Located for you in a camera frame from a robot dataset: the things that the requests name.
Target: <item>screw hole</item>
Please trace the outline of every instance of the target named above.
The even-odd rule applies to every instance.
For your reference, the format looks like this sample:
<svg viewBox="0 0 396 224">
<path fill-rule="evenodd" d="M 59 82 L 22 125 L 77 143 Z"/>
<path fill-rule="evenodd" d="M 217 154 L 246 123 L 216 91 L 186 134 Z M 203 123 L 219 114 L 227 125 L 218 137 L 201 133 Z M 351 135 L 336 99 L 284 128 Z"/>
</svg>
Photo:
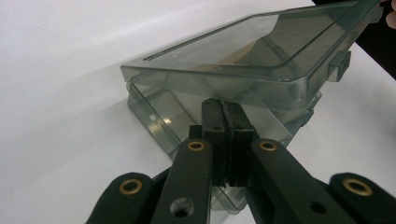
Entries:
<svg viewBox="0 0 396 224">
<path fill-rule="evenodd" d="M 201 151 L 204 150 L 205 145 L 202 142 L 191 142 L 189 143 L 188 148 L 192 151 Z"/>
<path fill-rule="evenodd" d="M 373 194 L 373 190 L 370 188 L 370 186 L 358 179 L 345 178 L 343 180 L 343 185 L 347 190 L 360 196 L 367 197 Z"/>
<path fill-rule="evenodd" d="M 179 198 L 171 203 L 170 210 L 174 217 L 189 217 L 194 211 L 194 203 L 191 199 Z"/>
<path fill-rule="evenodd" d="M 309 204 L 309 207 L 316 213 L 319 213 L 319 214 L 326 213 L 326 207 L 323 206 L 323 204 L 321 204 L 321 203 L 312 202 L 311 204 Z"/>
<path fill-rule="evenodd" d="M 139 192 L 143 187 L 143 183 L 139 179 L 128 179 L 120 184 L 119 191 L 125 195 L 131 195 Z"/>
<path fill-rule="evenodd" d="M 275 151 L 277 149 L 277 146 L 274 145 L 271 142 L 261 142 L 259 144 L 261 149 L 267 150 L 267 151 Z"/>
</svg>

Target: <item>plastic container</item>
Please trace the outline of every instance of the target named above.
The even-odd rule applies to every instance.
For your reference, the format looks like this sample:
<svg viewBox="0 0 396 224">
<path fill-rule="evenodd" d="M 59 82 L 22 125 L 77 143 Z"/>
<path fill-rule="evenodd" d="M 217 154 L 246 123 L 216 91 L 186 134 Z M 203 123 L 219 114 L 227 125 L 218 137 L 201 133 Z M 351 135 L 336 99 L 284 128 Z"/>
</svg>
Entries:
<svg viewBox="0 0 396 224">
<path fill-rule="evenodd" d="M 261 137 L 286 146 L 312 116 L 322 85 L 341 79 L 348 49 L 381 12 L 377 0 L 351 1 L 231 22 L 125 63 L 128 104 L 171 158 L 190 125 L 201 122 L 207 98 L 240 103 Z M 220 202 L 235 214 L 246 205 L 243 189 L 214 192 L 214 207 Z"/>
</svg>

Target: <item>white background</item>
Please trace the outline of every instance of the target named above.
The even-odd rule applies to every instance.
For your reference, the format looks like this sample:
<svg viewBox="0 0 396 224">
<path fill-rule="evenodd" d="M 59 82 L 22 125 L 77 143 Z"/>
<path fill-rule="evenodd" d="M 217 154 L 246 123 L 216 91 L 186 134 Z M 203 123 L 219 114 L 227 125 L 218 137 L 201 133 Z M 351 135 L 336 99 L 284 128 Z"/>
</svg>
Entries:
<svg viewBox="0 0 396 224">
<path fill-rule="evenodd" d="M 0 2 L 0 223 L 83 223 L 117 176 L 170 160 L 127 107 L 120 65 L 256 12 L 309 0 Z M 396 196 L 396 82 L 359 47 L 289 145 L 315 177 Z M 229 223 L 252 223 L 245 209 Z"/>
</svg>

